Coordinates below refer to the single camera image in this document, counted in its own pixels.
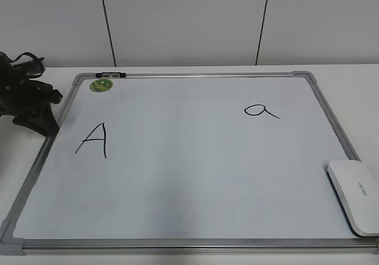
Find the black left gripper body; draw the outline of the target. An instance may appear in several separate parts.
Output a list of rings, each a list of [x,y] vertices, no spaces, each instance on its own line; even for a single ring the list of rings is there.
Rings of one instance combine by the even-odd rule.
[[[37,79],[45,72],[44,58],[25,52],[14,60],[1,52],[1,115],[19,115],[50,104]]]

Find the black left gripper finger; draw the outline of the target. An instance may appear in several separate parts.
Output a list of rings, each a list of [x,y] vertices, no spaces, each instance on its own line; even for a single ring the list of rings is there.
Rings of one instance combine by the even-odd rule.
[[[15,125],[26,127],[43,136],[54,136],[59,131],[59,126],[49,104],[38,106],[16,115],[12,122]]]
[[[49,83],[39,82],[39,91],[45,100],[50,103],[60,103],[63,95]]]

